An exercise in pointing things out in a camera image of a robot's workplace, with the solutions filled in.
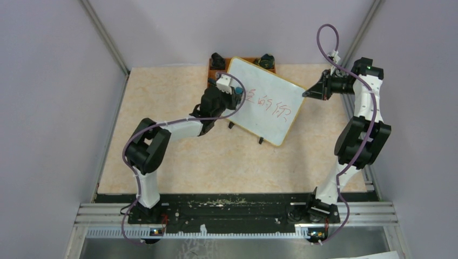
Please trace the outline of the whiteboard with yellow frame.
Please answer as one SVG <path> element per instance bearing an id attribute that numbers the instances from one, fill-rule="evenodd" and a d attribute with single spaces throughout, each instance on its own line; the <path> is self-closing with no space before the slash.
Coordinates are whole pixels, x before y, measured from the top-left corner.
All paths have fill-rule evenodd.
<path id="1" fill-rule="evenodd" d="M 246 89 L 244 104 L 228 120 L 270 144 L 282 145 L 305 101 L 305 89 L 239 57 L 231 59 L 227 73 Z"/>

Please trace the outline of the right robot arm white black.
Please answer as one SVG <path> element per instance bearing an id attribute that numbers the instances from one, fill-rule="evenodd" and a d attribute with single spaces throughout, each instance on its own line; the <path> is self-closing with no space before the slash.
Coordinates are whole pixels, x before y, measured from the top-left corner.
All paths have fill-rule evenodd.
<path id="1" fill-rule="evenodd" d="M 304 207 L 310 222 L 338 222 L 336 203 L 348 181 L 371 165 L 388 140 L 392 128 L 383 122 L 380 112 L 380 90 L 383 69 L 374 67 L 372 59 L 356 60 L 350 75 L 337 76 L 325 70 L 319 81 L 303 97 L 328 100 L 333 94 L 355 97 L 354 115 L 339 135 L 334 147 L 337 160 L 326 180 L 317 186 Z"/>

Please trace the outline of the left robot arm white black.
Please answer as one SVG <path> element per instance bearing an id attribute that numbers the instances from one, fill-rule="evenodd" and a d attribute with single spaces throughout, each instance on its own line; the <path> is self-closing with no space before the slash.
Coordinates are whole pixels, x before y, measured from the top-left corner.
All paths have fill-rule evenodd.
<path id="1" fill-rule="evenodd" d="M 139 123 L 123 148 L 123 160 L 134 171 L 138 187 L 136 205 L 148 223 L 156 223 L 162 216 L 161 207 L 156 205 L 160 200 L 157 170 L 169 143 L 205 135 L 226 110 L 240 109 L 244 94 L 245 89 L 240 86 L 230 87 L 229 93 L 210 86 L 188 117 L 162 123 L 144 118 Z"/>

